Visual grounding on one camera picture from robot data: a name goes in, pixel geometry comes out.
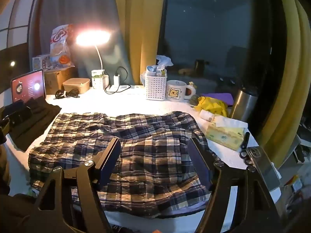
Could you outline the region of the plaid checkered pants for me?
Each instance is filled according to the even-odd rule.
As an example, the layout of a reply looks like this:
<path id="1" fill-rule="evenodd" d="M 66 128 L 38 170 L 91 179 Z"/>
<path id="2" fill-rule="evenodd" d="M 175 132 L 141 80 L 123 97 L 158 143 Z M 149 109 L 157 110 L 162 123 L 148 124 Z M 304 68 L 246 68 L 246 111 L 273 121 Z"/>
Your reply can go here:
<path id="1" fill-rule="evenodd" d="M 60 114 L 29 153 L 30 185 L 41 189 L 54 167 L 79 167 L 114 137 L 122 150 L 109 183 L 98 193 L 104 210 L 157 217 L 209 200 L 187 152 L 190 138 L 204 149 L 208 142 L 196 120 L 181 111 L 162 116 Z"/>

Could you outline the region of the black folded garment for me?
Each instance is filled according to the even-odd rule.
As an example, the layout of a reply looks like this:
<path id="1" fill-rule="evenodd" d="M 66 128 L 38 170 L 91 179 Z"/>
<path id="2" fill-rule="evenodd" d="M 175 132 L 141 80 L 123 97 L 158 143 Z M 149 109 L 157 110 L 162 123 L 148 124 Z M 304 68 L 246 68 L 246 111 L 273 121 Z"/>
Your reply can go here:
<path id="1" fill-rule="evenodd" d="M 27 151 L 32 142 L 43 135 L 61 110 L 59 106 L 48 104 L 44 97 L 31 98 L 25 105 L 32 114 L 9 132 L 13 143 L 22 151 Z"/>

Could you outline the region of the red screen tablet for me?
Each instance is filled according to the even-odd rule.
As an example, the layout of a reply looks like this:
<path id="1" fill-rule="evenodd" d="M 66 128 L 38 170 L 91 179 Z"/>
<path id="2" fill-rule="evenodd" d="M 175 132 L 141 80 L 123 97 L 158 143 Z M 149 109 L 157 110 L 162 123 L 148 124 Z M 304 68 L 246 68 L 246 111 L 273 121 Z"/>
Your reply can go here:
<path id="1" fill-rule="evenodd" d="M 15 77 L 10 82 L 12 102 L 22 100 L 27 102 L 31 98 L 46 97 L 43 69 Z"/>

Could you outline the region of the smartphone with clear case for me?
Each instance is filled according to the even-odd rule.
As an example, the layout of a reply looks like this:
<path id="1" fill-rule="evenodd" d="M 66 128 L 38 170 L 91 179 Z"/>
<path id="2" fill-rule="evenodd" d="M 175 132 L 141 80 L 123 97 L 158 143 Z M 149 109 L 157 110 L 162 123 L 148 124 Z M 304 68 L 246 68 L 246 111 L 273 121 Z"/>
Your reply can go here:
<path id="1" fill-rule="evenodd" d="M 247 147 L 246 152 L 257 171 L 261 174 L 268 190 L 274 191 L 276 188 L 279 188 L 279 177 L 264 149 L 260 146 Z"/>

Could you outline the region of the cardboard box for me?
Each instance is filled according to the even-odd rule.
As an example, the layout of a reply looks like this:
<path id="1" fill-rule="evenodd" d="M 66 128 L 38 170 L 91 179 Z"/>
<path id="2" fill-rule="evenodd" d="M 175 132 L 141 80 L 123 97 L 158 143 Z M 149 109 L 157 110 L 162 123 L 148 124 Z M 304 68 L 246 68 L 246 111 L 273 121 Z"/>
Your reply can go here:
<path id="1" fill-rule="evenodd" d="M 62 89 L 62 84 L 66 80 L 73 78 L 76 74 L 74 67 L 64 70 L 54 70 L 44 72 L 45 91 L 47 95 L 54 95 L 58 90 Z"/>

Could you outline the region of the blue printed carton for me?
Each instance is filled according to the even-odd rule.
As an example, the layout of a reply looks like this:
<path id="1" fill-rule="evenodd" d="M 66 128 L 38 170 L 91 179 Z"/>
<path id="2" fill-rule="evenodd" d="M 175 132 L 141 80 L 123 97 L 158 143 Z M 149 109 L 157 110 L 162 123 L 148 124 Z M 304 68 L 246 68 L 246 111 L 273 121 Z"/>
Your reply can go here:
<path id="1" fill-rule="evenodd" d="M 32 70 L 51 70 L 53 65 L 49 54 L 38 55 L 32 58 Z"/>

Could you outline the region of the black scissors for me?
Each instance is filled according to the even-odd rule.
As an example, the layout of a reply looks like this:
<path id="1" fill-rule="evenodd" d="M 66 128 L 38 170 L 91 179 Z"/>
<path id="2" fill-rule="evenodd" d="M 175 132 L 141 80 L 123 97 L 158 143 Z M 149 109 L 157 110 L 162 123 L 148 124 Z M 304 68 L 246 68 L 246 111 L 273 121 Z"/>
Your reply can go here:
<path id="1" fill-rule="evenodd" d="M 250 137 L 250 132 L 246 132 L 245 136 L 244 136 L 244 140 L 241 143 L 241 152 L 239 154 L 240 158 L 245 159 L 247 157 L 247 152 L 246 152 L 246 148 L 248 146 L 248 142 L 249 142 L 249 137 Z"/>

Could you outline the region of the yellow curtain right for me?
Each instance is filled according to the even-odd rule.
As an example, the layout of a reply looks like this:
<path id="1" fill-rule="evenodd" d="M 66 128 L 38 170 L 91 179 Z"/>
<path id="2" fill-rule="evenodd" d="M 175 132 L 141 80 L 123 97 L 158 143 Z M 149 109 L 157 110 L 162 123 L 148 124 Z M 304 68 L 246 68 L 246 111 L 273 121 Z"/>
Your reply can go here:
<path id="1" fill-rule="evenodd" d="M 279 168 L 296 136 L 310 88 L 310 24 L 299 0 L 281 0 L 287 46 L 283 77 L 257 141 Z"/>

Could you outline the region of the brown paper food container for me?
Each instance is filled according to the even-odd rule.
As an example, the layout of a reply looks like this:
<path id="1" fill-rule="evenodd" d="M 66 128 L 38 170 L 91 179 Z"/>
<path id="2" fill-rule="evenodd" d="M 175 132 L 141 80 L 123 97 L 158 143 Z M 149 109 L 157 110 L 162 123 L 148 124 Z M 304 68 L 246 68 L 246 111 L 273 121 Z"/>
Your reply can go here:
<path id="1" fill-rule="evenodd" d="M 71 90 L 78 90 L 79 94 L 84 94 L 90 89 L 89 78 L 70 78 L 63 82 L 62 86 L 66 92 Z"/>

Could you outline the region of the snack bag red white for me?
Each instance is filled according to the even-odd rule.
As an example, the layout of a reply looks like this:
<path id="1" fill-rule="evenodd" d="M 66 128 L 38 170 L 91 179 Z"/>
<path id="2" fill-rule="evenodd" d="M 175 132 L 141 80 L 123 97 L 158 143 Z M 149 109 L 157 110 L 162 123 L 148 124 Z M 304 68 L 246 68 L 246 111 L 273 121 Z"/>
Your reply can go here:
<path id="1" fill-rule="evenodd" d="M 53 65 L 70 66 L 71 51 L 73 43 L 74 25 L 65 24 L 52 30 L 50 39 L 50 61 Z"/>

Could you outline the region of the white green small box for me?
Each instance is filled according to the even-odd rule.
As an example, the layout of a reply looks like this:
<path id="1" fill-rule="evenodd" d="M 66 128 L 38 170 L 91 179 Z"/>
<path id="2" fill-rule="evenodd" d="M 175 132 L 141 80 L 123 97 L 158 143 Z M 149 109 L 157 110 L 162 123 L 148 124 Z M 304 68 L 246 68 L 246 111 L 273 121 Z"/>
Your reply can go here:
<path id="1" fill-rule="evenodd" d="M 91 71 L 92 77 L 92 87 L 94 89 L 102 90 L 104 88 L 104 70 L 92 70 Z"/>

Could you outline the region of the white small bottle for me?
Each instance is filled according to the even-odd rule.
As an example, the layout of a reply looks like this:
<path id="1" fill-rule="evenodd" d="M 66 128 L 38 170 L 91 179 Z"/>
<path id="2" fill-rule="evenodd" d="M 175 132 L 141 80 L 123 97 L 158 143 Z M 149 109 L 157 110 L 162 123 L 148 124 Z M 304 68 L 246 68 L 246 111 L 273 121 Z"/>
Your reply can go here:
<path id="1" fill-rule="evenodd" d="M 213 113 L 211 113 L 211 112 L 209 112 L 207 110 L 201 110 L 201 112 L 199 114 L 199 117 L 201 119 L 204 119 L 204 120 L 206 120 L 208 122 L 211 122 L 213 120 L 214 116 L 215 115 Z"/>

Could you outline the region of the white perforated plastic basket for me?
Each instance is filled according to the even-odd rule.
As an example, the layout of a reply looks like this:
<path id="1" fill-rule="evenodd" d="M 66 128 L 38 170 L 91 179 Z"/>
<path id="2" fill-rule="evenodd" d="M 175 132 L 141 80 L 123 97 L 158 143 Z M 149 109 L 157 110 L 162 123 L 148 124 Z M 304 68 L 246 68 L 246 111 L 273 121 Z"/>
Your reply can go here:
<path id="1" fill-rule="evenodd" d="M 145 99 L 163 101 L 166 99 L 166 76 L 147 76 L 143 73 L 140 76 L 141 82 L 144 85 Z"/>

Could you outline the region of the white bear cartoon mug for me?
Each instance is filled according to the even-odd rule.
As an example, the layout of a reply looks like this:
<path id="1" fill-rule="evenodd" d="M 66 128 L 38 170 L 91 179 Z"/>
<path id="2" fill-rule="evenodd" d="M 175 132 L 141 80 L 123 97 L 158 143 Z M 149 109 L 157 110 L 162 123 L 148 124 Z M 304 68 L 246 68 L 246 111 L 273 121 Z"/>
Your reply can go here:
<path id="1" fill-rule="evenodd" d="M 193 95 L 196 94 L 196 87 L 193 82 L 189 84 L 178 81 L 169 80 L 166 84 L 166 99 L 173 102 L 182 102 L 189 100 Z"/>

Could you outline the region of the yellow curtain left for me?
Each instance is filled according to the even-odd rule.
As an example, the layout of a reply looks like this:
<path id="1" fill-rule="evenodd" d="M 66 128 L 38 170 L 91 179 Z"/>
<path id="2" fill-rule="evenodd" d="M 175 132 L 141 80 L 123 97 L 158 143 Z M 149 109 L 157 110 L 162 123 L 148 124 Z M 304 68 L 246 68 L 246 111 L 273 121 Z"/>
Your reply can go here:
<path id="1" fill-rule="evenodd" d="M 135 84 L 156 62 L 164 0 L 115 0 Z"/>

